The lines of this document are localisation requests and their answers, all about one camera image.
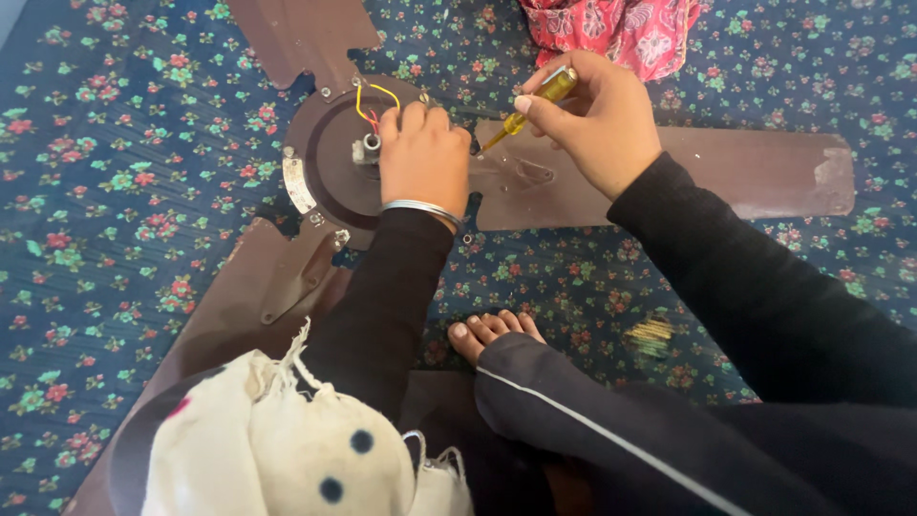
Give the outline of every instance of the floral carpet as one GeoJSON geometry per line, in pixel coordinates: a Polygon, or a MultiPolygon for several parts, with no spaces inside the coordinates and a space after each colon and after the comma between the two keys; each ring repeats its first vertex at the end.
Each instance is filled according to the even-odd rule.
{"type": "MultiPolygon", "coordinates": [[[[383,43],[352,51],[358,67],[423,87],[455,120],[504,116],[532,71],[515,2],[365,5],[383,43]]],[[[855,150],[849,217],[753,224],[917,327],[912,10],[717,0],[681,71],[649,89],[660,125],[843,135],[855,150]]],[[[215,0],[26,5],[0,53],[0,513],[62,511],[252,218],[295,233],[279,147],[313,91],[308,76],[273,89],[215,0]]],[[[757,401],[624,231],[473,228],[443,273],[418,366],[462,367],[446,326],[508,307],[535,313],[551,345],[605,385],[757,401]],[[649,317],[674,325],[671,342],[628,339],[649,317]]]]}

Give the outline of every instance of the pink cloth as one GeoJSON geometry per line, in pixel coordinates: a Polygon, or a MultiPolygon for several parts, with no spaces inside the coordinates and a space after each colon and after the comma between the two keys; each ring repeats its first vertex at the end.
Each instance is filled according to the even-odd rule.
{"type": "Polygon", "coordinates": [[[660,79],[685,61],[688,29],[699,0],[519,0],[540,67],[567,50],[592,50],[633,70],[641,81],[660,79]]]}

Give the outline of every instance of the toe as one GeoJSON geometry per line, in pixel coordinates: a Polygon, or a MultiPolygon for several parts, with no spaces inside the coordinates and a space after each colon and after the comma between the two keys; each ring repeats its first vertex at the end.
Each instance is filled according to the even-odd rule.
{"type": "Polygon", "coordinates": [[[486,324],[484,324],[484,321],[482,321],[481,318],[476,315],[469,317],[466,321],[466,324],[468,324],[469,330],[471,330],[471,332],[474,333],[474,335],[478,337],[478,340],[481,341],[481,343],[485,346],[497,338],[497,334],[491,331],[491,329],[486,324]]]}
{"type": "Polygon", "coordinates": [[[506,323],[503,322],[503,320],[499,317],[486,313],[481,316],[481,320],[484,322],[484,325],[490,328],[491,331],[493,331],[493,334],[497,337],[510,332],[510,329],[506,326],[506,323]]]}
{"type": "Polygon", "coordinates": [[[545,342],[545,338],[541,336],[538,328],[535,326],[535,320],[532,319],[532,316],[525,312],[521,312],[519,314],[519,324],[522,325],[522,330],[534,337],[536,341],[539,341],[543,344],[547,343],[545,342]]]}
{"type": "Polygon", "coordinates": [[[500,310],[500,313],[497,314],[497,317],[503,320],[506,324],[506,327],[510,331],[518,331],[522,333],[522,326],[519,324],[519,319],[509,310],[500,310]]]}
{"type": "Polygon", "coordinates": [[[452,347],[462,355],[472,367],[478,364],[478,355],[484,351],[484,345],[469,331],[468,326],[457,322],[449,327],[449,342],[452,347]]]}

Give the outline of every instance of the screwdriver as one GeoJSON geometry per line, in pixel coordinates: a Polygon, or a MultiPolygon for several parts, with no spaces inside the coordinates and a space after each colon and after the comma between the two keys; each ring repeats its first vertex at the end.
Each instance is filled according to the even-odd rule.
{"type": "MultiPolygon", "coordinates": [[[[576,85],[579,77],[576,74],[576,71],[572,68],[568,68],[567,65],[563,65],[558,68],[554,73],[552,73],[540,86],[538,89],[532,93],[532,95],[540,96],[541,98],[546,98],[554,104],[560,102],[570,90],[573,89],[573,86],[576,85]]],[[[490,149],[496,145],[496,143],[503,139],[504,136],[508,134],[516,134],[522,130],[522,126],[526,123],[525,115],[519,113],[518,111],[510,115],[503,122],[503,129],[497,133],[490,141],[484,144],[481,147],[481,150],[478,152],[477,158],[479,160],[484,159],[482,154],[484,151],[490,149]]]]}

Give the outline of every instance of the hand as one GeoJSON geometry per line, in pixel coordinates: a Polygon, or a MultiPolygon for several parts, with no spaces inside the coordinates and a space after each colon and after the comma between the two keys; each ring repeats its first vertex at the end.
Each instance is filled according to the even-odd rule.
{"type": "Polygon", "coordinates": [[[532,95],[515,99],[537,137],[573,158],[589,182],[614,201],[659,157],[662,147],[646,88],[625,68],[586,50],[558,56],[522,86],[533,92],[566,64],[580,76],[566,104],[558,107],[532,95]]]}
{"type": "MultiPolygon", "coordinates": [[[[468,160],[471,135],[452,127],[442,107],[427,110],[421,102],[404,109],[398,131],[398,109],[379,122],[379,175],[382,204],[413,200],[435,204],[459,219],[468,205],[468,160]]],[[[443,221],[453,233],[455,226],[443,221]]]]}

